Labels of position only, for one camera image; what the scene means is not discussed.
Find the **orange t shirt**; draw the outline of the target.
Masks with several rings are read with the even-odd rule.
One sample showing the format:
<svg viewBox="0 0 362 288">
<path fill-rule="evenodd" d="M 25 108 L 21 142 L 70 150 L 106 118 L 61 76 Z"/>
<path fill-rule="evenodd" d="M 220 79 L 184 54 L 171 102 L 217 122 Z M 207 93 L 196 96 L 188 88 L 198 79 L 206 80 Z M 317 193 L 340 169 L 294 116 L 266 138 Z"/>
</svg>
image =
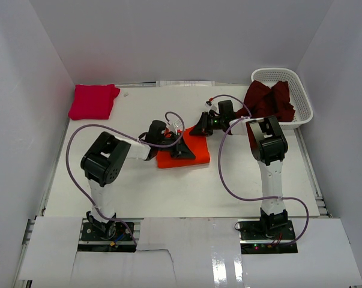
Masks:
<svg viewBox="0 0 362 288">
<path fill-rule="evenodd" d="M 210 163 L 210 153 L 208 150 L 207 138 L 205 136 L 192 136 L 190 134 L 192 129 L 193 127 L 186 129 L 183 139 L 196 158 L 175 159 L 170 156 L 169 152 L 160 151 L 156 156 L 157 167 L 159 169 L 170 169 Z"/>
</svg>

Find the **dark red t shirt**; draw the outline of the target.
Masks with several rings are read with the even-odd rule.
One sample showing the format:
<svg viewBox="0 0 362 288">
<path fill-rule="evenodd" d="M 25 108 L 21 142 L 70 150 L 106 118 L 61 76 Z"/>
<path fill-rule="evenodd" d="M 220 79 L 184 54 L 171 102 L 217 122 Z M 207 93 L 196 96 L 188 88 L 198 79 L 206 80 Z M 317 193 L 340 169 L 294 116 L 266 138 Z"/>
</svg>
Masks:
<svg viewBox="0 0 362 288">
<path fill-rule="evenodd" d="M 251 118 L 275 116 L 279 122 L 292 122 L 295 109 L 290 103 L 288 82 L 278 81 L 271 88 L 253 81 L 244 98 Z"/>
</svg>

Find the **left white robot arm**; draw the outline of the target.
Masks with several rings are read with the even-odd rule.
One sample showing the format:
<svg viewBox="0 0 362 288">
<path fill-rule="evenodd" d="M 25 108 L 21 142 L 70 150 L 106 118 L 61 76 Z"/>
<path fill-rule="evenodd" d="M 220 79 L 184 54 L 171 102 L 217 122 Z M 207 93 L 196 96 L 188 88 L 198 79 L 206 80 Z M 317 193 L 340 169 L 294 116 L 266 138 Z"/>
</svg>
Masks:
<svg viewBox="0 0 362 288">
<path fill-rule="evenodd" d="M 122 140 L 104 131 L 83 156 L 80 166 L 94 202 L 86 217 L 101 239 L 110 239 L 115 234 L 116 226 L 111 218 L 116 217 L 116 212 L 109 186 L 117 179 L 127 158 L 149 161 L 159 151 L 164 151 L 169 153 L 172 160 L 196 159 L 180 133 L 166 130 L 164 122 L 152 121 L 148 131 L 142 134 L 143 143 Z"/>
</svg>

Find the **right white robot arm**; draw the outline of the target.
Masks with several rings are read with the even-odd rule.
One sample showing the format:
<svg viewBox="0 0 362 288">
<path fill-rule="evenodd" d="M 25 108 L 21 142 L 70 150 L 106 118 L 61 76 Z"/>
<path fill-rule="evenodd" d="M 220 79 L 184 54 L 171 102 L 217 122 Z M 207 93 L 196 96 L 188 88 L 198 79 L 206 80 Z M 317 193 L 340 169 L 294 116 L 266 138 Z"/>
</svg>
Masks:
<svg viewBox="0 0 362 288">
<path fill-rule="evenodd" d="M 218 111 L 203 112 L 198 123 L 192 128 L 191 136 L 210 136 L 214 130 L 222 130 L 224 136 L 243 135 L 249 138 L 250 149 L 261 171 L 262 197 L 243 198 L 231 192 L 226 185 L 218 160 L 220 180 L 228 193 L 245 202 L 261 202 L 259 230 L 267 239 L 281 234 L 288 224 L 288 212 L 283 201 L 282 166 L 288 143 L 275 116 L 260 120 L 235 116 L 230 100 L 218 102 Z"/>
</svg>

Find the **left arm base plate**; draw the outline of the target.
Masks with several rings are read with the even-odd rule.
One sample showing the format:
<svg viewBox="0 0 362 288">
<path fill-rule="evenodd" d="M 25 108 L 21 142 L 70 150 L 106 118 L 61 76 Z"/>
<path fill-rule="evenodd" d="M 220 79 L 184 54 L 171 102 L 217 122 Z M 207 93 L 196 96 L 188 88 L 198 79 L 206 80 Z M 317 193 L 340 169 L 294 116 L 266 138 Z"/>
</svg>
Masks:
<svg viewBox="0 0 362 288">
<path fill-rule="evenodd" d="M 134 222 L 126 222 L 131 230 L 131 233 L 122 223 L 115 223 L 115 226 L 110 231 L 102 234 L 97 232 L 93 225 L 89 222 L 84 222 L 82 226 L 82 232 L 80 234 L 81 241 L 131 241 L 134 231 Z"/>
</svg>

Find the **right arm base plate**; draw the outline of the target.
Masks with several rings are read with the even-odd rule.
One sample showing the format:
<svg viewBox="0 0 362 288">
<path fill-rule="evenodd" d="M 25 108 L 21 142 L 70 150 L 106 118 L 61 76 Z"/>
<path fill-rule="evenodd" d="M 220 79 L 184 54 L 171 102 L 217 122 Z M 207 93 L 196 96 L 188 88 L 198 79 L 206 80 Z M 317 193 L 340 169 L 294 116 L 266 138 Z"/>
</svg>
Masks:
<svg viewBox="0 0 362 288">
<path fill-rule="evenodd" d="M 237 221 L 234 229 L 239 231 L 241 240 L 294 240 L 295 232 L 292 221 L 284 226 L 267 230 L 259 220 Z"/>
</svg>

